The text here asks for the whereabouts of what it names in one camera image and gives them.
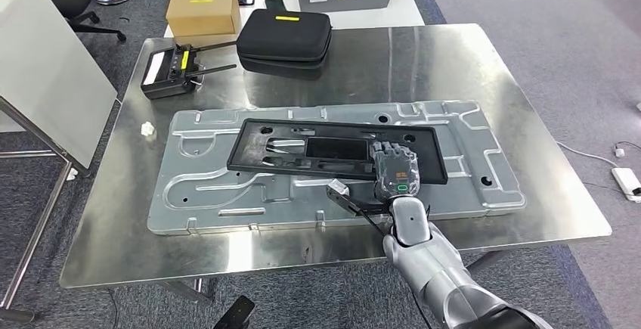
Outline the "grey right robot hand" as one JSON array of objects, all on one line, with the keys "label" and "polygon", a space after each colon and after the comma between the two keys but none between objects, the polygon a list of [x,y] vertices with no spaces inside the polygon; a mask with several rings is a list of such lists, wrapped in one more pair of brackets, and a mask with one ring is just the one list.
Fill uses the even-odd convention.
[{"label": "grey right robot hand", "polygon": [[385,203],[396,197],[415,197],[420,191],[420,171],[416,153],[389,141],[374,141],[371,157],[376,175],[374,195]]}]

